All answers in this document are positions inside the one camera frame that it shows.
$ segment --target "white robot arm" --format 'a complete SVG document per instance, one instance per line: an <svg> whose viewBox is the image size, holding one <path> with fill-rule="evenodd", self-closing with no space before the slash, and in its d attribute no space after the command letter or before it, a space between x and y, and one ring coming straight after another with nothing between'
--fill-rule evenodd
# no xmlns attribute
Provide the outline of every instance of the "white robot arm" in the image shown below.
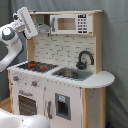
<svg viewBox="0 0 128 128"><path fill-rule="evenodd" d="M18 38L19 32L24 32L27 39L38 35L35 25L26 7L13 15L14 22L0 28L0 41L6 44L8 54L0 61L0 72L23 51L23 45ZM0 128L50 128L43 115L14 115L0 109Z"/></svg>
<svg viewBox="0 0 128 128"><path fill-rule="evenodd" d="M50 124L42 115L14 115L0 109L0 128L50 128Z"/></svg>
<svg viewBox="0 0 128 128"><path fill-rule="evenodd" d="M0 72L23 51L23 45L18 38L19 32L24 32L27 39L38 35L37 29L26 7L13 14L14 22L0 28L0 41L6 44L8 54L0 61Z"/></svg>

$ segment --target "countertop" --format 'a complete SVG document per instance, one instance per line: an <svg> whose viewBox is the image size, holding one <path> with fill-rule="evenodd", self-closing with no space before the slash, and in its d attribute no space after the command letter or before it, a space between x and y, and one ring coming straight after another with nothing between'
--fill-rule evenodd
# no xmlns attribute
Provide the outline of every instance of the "countertop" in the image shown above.
<svg viewBox="0 0 128 128"><path fill-rule="evenodd" d="M67 78L62 78L62 77L57 77L57 76L52 75L53 72L55 72L61 68L64 68L64 66L56 67L46 73L33 72L30 70L24 70L24 69L20 69L17 67L26 62L11 66L8 68L8 70L14 70L14 71L19 71L19 72L23 72L23 73L32 74L32 75L37 75L37 76L41 76L45 79L51 79L53 81L60 81L62 83L64 82L65 84L70 84L72 86L82 87L82 88L102 88L102 87L111 85L115 80L114 75L107 71L101 71L98 74L93 74L83 81L78 81L78 80L76 81L73 79L67 79Z"/></svg>

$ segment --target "gray backdrop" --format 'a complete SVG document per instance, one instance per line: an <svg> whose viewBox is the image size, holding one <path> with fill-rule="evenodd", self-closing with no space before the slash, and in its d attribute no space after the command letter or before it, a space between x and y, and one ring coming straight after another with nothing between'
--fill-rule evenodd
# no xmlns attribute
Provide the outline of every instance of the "gray backdrop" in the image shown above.
<svg viewBox="0 0 128 128"><path fill-rule="evenodd" d="M11 1L0 0L0 27L10 23L11 20ZM0 61L4 58L7 52L5 44L0 42ZM10 66L16 63L17 59L15 59ZM0 73L0 100L4 100L7 97L9 97L8 72L5 70L3 73Z"/></svg>
<svg viewBox="0 0 128 128"><path fill-rule="evenodd" d="M104 10L103 70L116 77L115 83L107 87L107 121L114 128L128 128L127 5L127 0L12 0L14 12L22 6L36 11ZM20 55L19 62L25 60L26 51Z"/></svg>

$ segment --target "backsplash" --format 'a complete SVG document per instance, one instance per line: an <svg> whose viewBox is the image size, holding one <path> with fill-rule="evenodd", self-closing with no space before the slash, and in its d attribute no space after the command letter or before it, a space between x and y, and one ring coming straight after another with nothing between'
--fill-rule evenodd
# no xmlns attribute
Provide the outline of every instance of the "backsplash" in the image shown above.
<svg viewBox="0 0 128 128"><path fill-rule="evenodd" d="M94 56L94 42L95 37L82 35L39 34L34 37L35 61L75 68L81 51L87 50ZM82 56L82 62L85 61L87 69L94 70L88 55Z"/></svg>

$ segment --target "curved faucet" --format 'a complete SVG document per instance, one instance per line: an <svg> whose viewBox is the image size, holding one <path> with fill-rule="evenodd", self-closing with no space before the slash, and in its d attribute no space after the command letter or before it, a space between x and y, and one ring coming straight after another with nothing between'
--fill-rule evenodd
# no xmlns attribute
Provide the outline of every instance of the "curved faucet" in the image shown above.
<svg viewBox="0 0 128 128"><path fill-rule="evenodd" d="M90 52L88 51L82 51L80 54L79 54L79 62L76 64L76 67L78 67L78 69L82 70L82 69L85 69L86 68L86 62L85 64L81 62L81 57L83 54L87 54L90 59L91 59L91 65L94 65L94 59L93 59L93 56Z"/></svg>

